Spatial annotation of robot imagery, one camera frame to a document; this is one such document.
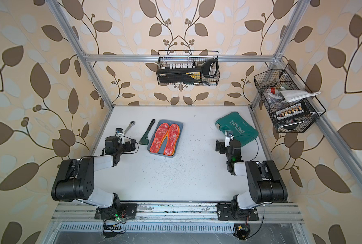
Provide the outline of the red insole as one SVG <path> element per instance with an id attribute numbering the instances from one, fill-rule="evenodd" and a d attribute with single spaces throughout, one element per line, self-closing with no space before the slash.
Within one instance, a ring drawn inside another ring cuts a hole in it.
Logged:
<path id="1" fill-rule="evenodd" d="M 180 127 L 177 124 L 172 124 L 167 133 L 167 142 L 164 148 L 164 155 L 172 156 L 176 151 L 177 141 L 180 135 Z"/>
<path id="2" fill-rule="evenodd" d="M 169 128 L 170 128 L 170 125 L 168 123 L 162 123 L 158 127 L 158 129 L 156 130 L 156 132 L 154 134 L 154 139 L 153 139 L 152 144 L 149 149 L 150 152 L 157 153 L 160 150 L 162 143 L 167 136 Z"/>

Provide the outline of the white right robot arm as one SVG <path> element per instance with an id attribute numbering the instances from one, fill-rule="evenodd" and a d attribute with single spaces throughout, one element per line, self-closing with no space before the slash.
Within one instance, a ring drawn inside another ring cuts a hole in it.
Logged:
<path id="1" fill-rule="evenodd" d="M 287 188 L 274 161 L 244 161 L 241 142 L 235 139 L 216 141 L 215 151 L 227 158 L 227 170 L 233 176 L 244 176 L 248 190 L 235 195 L 231 210 L 250 210 L 265 203 L 286 202 Z"/>

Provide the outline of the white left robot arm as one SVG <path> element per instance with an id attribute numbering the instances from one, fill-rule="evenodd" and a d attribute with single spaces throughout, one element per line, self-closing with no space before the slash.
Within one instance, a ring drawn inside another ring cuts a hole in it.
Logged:
<path id="1" fill-rule="evenodd" d="M 105 147 L 99 156 L 83 156 L 80 159 L 63 160 L 51 190 L 55 201 L 82 201 L 98 209 L 121 210 L 120 198 L 95 186 L 94 173 L 118 165 L 121 155 L 135 153 L 139 146 L 135 139 L 124 135 L 105 139 Z"/>

